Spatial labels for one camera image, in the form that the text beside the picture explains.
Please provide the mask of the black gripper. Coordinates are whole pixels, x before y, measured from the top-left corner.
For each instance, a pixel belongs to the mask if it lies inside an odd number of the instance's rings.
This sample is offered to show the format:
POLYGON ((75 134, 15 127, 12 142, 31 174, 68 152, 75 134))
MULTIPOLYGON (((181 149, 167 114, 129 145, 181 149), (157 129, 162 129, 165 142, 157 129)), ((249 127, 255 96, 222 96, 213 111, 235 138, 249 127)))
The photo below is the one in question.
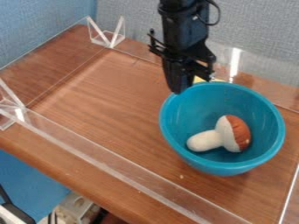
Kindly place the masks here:
POLYGON ((213 0, 161 0, 158 12, 163 21, 163 41, 151 29, 150 51, 163 59, 163 72, 169 88, 181 94, 198 76, 211 80, 217 57, 206 46, 213 0))

